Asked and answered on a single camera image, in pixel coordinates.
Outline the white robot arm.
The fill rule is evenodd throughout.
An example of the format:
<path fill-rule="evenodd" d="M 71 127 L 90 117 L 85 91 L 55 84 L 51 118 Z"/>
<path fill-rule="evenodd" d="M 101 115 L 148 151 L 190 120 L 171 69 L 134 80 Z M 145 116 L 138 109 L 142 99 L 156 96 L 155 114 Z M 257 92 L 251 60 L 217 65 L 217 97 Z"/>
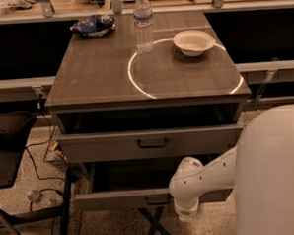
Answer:
<path fill-rule="evenodd" d="M 294 235 L 294 104 L 271 108 L 246 126 L 237 145 L 207 165 L 185 157 L 169 182 L 181 220 L 201 195 L 235 190 L 235 235 Z"/>

